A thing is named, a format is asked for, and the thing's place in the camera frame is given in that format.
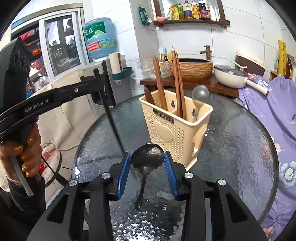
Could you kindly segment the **hand with gold nails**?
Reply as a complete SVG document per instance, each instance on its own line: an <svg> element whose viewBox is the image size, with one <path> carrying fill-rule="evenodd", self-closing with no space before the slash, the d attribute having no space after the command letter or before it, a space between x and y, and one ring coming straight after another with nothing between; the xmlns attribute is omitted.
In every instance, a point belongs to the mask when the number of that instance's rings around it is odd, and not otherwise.
<svg viewBox="0 0 296 241"><path fill-rule="evenodd" d="M41 136L36 123L28 134L27 144L24 147L22 143L7 140L1 143L1 164L10 180L19 181L19 178L10 161L11 156L21 156L23 161L22 171L26 177L31 178L37 175L41 166L42 148Z"/></svg>

